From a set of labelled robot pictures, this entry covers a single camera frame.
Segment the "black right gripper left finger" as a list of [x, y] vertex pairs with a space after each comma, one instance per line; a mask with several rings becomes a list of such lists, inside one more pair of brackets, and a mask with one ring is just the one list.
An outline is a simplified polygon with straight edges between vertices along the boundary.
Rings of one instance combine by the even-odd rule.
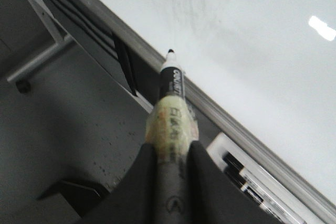
[[118, 186], [79, 223], [152, 223], [157, 155], [143, 144]]

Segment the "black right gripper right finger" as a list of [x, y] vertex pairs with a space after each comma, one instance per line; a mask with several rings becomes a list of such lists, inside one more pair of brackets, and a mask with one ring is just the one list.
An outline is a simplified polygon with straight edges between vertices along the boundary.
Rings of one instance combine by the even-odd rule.
[[280, 223], [239, 190], [198, 141], [187, 155], [191, 223]]

